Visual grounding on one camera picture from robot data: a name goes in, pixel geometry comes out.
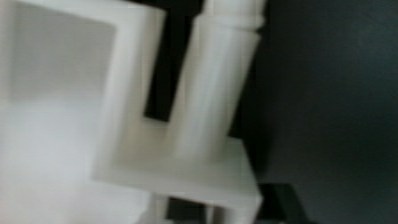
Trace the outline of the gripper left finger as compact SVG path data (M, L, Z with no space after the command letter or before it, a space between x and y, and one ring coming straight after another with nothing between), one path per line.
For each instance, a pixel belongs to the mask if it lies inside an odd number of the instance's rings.
M173 224L205 224L205 206L197 202L170 198L165 218Z

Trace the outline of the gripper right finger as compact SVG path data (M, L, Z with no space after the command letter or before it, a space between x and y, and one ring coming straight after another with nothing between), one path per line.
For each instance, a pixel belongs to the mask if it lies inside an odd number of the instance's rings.
M262 203L257 224L314 224L289 184L259 185Z

